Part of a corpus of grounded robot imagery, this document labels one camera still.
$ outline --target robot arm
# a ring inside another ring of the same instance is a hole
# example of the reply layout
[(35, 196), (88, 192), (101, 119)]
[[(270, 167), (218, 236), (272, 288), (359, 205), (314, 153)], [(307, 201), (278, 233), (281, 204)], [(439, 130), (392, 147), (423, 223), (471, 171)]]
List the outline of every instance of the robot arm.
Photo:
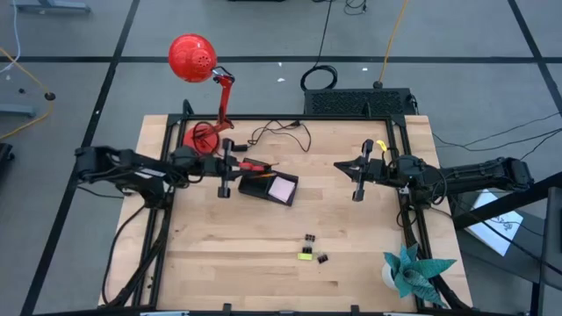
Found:
[(369, 159), (373, 141), (366, 140), (363, 154), (353, 161), (335, 162), (357, 183), (353, 200), (363, 200), (364, 182), (393, 188), (406, 188), (412, 204), (427, 209), (436, 198), (486, 188), (527, 190), (534, 183), (526, 162), (515, 158), (497, 158), (488, 162), (438, 169), (413, 155), (401, 155), (386, 164), (382, 159)]
[[(165, 183), (175, 188), (187, 188), (203, 176), (220, 177), (218, 196), (229, 198), (228, 182), (238, 176), (269, 172), (271, 168), (238, 162), (230, 155), (233, 145), (230, 139), (223, 140), (224, 158), (200, 156), (193, 148), (183, 146), (170, 154), (168, 162), (136, 154), (131, 149), (83, 147), (75, 152), (76, 172), (83, 182), (109, 181), (118, 190), (139, 192), (147, 207), (164, 207), (167, 201)], [(191, 180), (189, 176), (198, 176), (198, 179)]]

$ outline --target paper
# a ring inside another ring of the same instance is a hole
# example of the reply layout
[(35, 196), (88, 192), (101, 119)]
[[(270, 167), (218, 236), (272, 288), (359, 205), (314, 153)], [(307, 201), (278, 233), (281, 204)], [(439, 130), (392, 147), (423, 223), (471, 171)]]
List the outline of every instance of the paper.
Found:
[(268, 194), (274, 198), (280, 199), (283, 203), (287, 203), (294, 189), (295, 183), (285, 180), (280, 176), (276, 176)]
[[(482, 192), (483, 193), (476, 199), (476, 202), (474, 202), (474, 208), (486, 205), (498, 199), (494, 194), (489, 193), (488, 190), (483, 190)], [(515, 237), (515, 233), (517, 233), (519, 224), (521, 224), (522, 221), (523, 217), (517, 214), (517, 212), (508, 212), (496, 218), (486, 220), (486, 223), (511, 241)], [(484, 242), (501, 256), (504, 256), (508, 252), (509, 242), (498, 236), (497, 233), (486, 225), (478, 223), (465, 228), (465, 230), (478, 240)]]

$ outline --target pink sticky note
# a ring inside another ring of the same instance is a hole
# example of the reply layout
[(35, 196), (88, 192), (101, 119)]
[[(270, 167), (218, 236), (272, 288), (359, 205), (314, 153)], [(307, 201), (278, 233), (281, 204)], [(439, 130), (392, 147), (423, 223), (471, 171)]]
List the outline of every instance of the pink sticky note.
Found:
[(280, 176), (276, 176), (268, 193), (272, 197), (280, 199), (283, 203), (287, 203), (294, 189), (295, 183), (285, 180)]

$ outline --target gray floor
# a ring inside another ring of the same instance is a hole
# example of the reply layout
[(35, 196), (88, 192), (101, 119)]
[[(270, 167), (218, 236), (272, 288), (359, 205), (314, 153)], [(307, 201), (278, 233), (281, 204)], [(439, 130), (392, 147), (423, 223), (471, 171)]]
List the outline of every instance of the gray floor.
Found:
[[(0, 46), (15, 51), (9, 0), (0, 1)], [(562, 3), (517, 1), (543, 56), (562, 56)], [(131, 0), (86, 1), (93, 12), (18, 15), (23, 56), (111, 56)], [(124, 56), (165, 56), (169, 43), (185, 32), (205, 35), (221, 56), (316, 55), (328, 4), (308, 0), (253, 3), (226, 0), (141, 0)], [(334, 2), (325, 55), (383, 55), (400, 1), (370, 0), (365, 15), (346, 16), (343, 0)], [(397, 33), (392, 55), (530, 57), (527, 43), (507, 1), (412, 1)], [(379, 63), (330, 63), (339, 73), (338, 88), (369, 88)], [(61, 202), (108, 63), (27, 62), (57, 95), (54, 114), (7, 141), (17, 160), (0, 187), (0, 310), (16, 315), (37, 267)], [(236, 75), (232, 113), (301, 113), (300, 62), (226, 63)], [(562, 84), (562, 65), (549, 64)], [(310, 87), (329, 81), (323, 74)], [(536, 64), (391, 63), (386, 87), (408, 87), (435, 133), (467, 142), (557, 110)], [(18, 94), (24, 88), (26, 94)], [(189, 98), (197, 113), (215, 113), (220, 87), (212, 82), (187, 84), (166, 63), (120, 63), (93, 140), (94, 145), (134, 147), (145, 114), (179, 112)], [(45, 109), (42, 92), (16, 69), (0, 75), (2, 102)], [(26, 122), (1, 117), (0, 133)], [(560, 117), (489, 141), (491, 147), (558, 128)], [(443, 166), (478, 162), (499, 155), (521, 157), (537, 141), (497, 151), (468, 153), (439, 148)], [(527, 162), (537, 179), (562, 169), (559, 137), (544, 143)], [(109, 185), (97, 184), (112, 193)], [(115, 231), (119, 201), (77, 192), (35, 312), (94, 308), (104, 263)], [(528, 209), (544, 216), (544, 204)], [(529, 308), (530, 284), (485, 263), (465, 258), (474, 305), (485, 311), (521, 312)], [(547, 312), (555, 314), (562, 294), (547, 292)]]

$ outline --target wooden table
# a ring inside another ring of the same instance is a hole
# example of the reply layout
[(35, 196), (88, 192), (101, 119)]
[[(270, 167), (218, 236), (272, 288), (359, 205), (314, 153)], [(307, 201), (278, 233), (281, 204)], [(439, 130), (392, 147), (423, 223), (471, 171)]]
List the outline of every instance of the wooden table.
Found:
[[(136, 148), (139, 154), (160, 157), (167, 116), (146, 116)], [(235, 121), (235, 129), (221, 136), (246, 143), (250, 134), (267, 121)], [(243, 157), (278, 162), (275, 169), (299, 176), (292, 207), (238, 193), (217, 198), (218, 178), (205, 178), (187, 190), (178, 190), (169, 230), (158, 309), (221, 310), (231, 303), (237, 311), (362, 312), (415, 311), (413, 297), (399, 298), (384, 286), (383, 252), (397, 253), (404, 234), (395, 222), (399, 210), (396, 191), (365, 184), (362, 203), (351, 201), (355, 189), (334, 162), (355, 159), (366, 139), (387, 141), (385, 124), (377, 121), (304, 121), (313, 135), (308, 154), (288, 136), (266, 133)], [(429, 120), (407, 117), (413, 154), (438, 166)], [(302, 128), (292, 131), (301, 142)], [(374, 148), (373, 157), (380, 156)], [(119, 225), (142, 200), (126, 197)], [(439, 207), (449, 212), (447, 203)], [(443, 273), (444, 280), (468, 305), (472, 304), (457, 236), (450, 218), (425, 212), (435, 258), (457, 259)], [(139, 263), (148, 211), (122, 233), (115, 248), (107, 293), (113, 298)], [(306, 233), (315, 234), (313, 250), (329, 261), (297, 260)], [(150, 276), (145, 282), (148, 301)]]

